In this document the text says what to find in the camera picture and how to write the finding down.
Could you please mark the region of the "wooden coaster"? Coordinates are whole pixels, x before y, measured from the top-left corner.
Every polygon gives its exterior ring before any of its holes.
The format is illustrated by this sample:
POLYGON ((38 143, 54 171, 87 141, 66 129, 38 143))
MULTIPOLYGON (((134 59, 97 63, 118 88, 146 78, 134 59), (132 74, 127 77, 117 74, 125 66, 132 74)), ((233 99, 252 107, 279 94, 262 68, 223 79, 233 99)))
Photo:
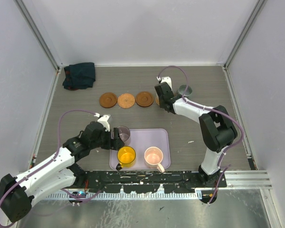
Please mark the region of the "wooden coaster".
POLYGON ((103 108, 112 108, 117 103, 117 96, 114 93, 108 92, 104 93, 99 98, 99 104, 103 108))
POLYGON ((136 95, 135 101, 140 107, 149 107, 153 104, 154 97, 151 93, 142 91, 136 95))

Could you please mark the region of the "yellow mug black handle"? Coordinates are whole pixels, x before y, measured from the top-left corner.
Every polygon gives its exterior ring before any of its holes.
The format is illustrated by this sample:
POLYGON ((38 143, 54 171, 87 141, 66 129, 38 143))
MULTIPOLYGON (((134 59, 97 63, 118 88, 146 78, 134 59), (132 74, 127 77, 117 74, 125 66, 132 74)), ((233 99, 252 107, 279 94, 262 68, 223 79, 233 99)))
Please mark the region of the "yellow mug black handle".
POLYGON ((132 147, 124 146, 117 152, 117 159, 117 171, 120 171, 122 168, 130 168, 136 163, 136 152, 132 147))

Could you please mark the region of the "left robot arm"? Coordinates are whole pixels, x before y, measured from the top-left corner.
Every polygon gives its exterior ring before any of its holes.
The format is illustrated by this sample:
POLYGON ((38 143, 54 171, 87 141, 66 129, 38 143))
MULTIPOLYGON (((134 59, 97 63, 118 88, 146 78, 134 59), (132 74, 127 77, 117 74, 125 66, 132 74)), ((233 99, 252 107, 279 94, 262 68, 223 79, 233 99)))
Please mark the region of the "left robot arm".
POLYGON ((0 180, 0 211, 11 223, 24 218, 46 196, 64 188, 81 188, 86 172, 77 162, 93 149, 118 150, 124 146, 117 128, 107 130, 91 122, 78 136, 68 139, 50 157, 15 177, 7 174, 0 180))

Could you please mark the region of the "woven rattan coaster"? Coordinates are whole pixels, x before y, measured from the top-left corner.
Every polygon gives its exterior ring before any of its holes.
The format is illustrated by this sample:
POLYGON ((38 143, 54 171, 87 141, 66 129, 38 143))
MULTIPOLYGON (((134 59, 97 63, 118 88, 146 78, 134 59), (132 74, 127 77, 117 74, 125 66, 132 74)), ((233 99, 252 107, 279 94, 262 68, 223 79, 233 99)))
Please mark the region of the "woven rattan coaster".
POLYGON ((155 98, 155 102, 156 102, 156 104, 159 106, 160 105, 160 102, 159 102, 159 98, 156 96, 156 98, 155 98))
POLYGON ((135 104, 135 97, 129 93, 122 94, 118 97, 117 103, 121 108, 127 109, 135 104))

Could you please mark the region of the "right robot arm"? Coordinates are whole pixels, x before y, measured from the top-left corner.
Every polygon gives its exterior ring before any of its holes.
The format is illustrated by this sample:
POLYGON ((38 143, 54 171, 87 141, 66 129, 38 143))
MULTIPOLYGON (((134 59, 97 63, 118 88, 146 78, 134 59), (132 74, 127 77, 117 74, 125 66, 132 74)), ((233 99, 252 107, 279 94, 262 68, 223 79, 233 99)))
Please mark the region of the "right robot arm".
POLYGON ((226 108, 222 105, 202 106, 181 95, 175 95, 166 82, 161 82, 154 88, 159 97, 160 108, 172 114, 185 116, 200 125, 206 154, 198 169, 199 182, 204 187, 210 187, 220 171, 222 150, 230 146, 238 136, 226 108))

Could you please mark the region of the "purple mug black handle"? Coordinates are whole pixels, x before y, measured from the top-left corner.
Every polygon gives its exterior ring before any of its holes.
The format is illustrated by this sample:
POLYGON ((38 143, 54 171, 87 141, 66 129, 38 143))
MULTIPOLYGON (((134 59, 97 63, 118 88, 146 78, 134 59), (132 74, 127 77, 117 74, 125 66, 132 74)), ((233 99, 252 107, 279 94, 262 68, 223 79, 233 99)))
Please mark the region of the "purple mug black handle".
POLYGON ((129 128, 125 126, 118 126, 117 129, 121 140, 124 142, 124 145, 128 146, 131 142, 131 132, 129 128))

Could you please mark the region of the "grey-green mug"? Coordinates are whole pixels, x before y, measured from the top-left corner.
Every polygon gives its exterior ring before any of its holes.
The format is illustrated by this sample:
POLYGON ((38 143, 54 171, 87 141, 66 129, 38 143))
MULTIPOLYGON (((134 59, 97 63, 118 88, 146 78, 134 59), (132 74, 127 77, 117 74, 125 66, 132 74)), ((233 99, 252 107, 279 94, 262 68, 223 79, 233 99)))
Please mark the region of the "grey-green mug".
POLYGON ((192 88, 190 86, 187 86, 187 85, 181 85, 178 89, 178 94, 189 98, 192 96, 192 88))

